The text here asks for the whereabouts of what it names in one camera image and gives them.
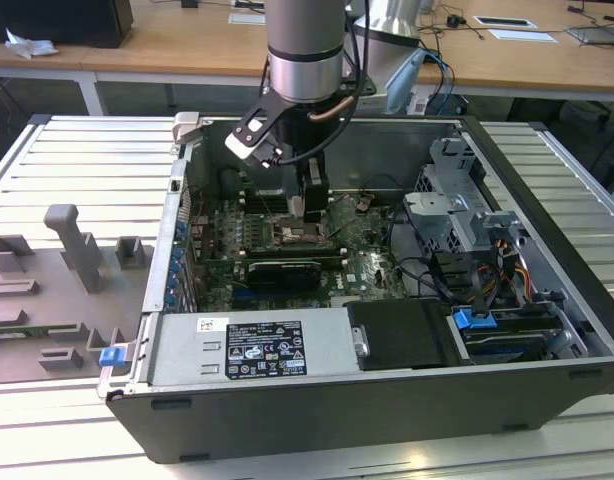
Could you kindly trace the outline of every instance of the blue tab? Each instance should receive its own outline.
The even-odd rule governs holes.
[[[453,317],[460,330],[464,328],[496,328],[498,326],[491,313],[486,317],[476,317],[471,308],[461,308],[454,313]]]
[[[123,367],[125,365],[125,356],[127,347],[107,347],[100,352],[98,364],[101,367]]]

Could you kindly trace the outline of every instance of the blue cable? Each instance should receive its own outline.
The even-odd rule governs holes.
[[[437,113],[438,115],[441,115],[443,109],[445,108],[445,105],[447,105],[447,101],[449,100],[449,92],[451,91],[451,75],[449,75],[449,71],[447,69],[447,66],[445,65],[445,62],[443,62],[440,58],[438,58],[438,56],[436,56],[429,50],[425,50],[425,52],[433,61],[438,64],[438,66],[441,68],[445,75],[445,97],[443,98],[443,103],[440,105],[440,108],[438,109]]]

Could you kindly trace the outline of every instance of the metal rail table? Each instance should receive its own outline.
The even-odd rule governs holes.
[[[99,243],[137,227],[153,241],[166,188],[162,178],[176,156],[171,123],[53,117],[45,126],[27,127],[0,164],[0,233],[24,223],[35,247],[55,245],[39,224],[38,206],[59,199],[82,205],[81,220]],[[527,124],[484,126],[614,296],[614,203],[608,194],[550,134]],[[496,195],[496,185],[487,183]],[[112,227],[114,233],[106,234]],[[0,385],[0,480],[614,476],[614,395],[584,400],[538,431],[157,465],[97,397],[96,383]]]

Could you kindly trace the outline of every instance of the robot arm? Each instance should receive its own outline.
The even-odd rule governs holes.
[[[323,150],[349,123],[365,85],[367,37],[362,73],[354,38],[357,78],[349,82],[342,75],[345,4],[345,0],[265,2],[270,88],[225,141],[248,163],[295,165],[306,219],[326,206],[329,183]]]

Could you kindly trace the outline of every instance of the black plastic cover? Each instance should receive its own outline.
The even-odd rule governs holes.
[[[436,299],[397,299],[347,305],[352,327],[365,331],[370,354],[361,370],[461,365],[442,304]]]

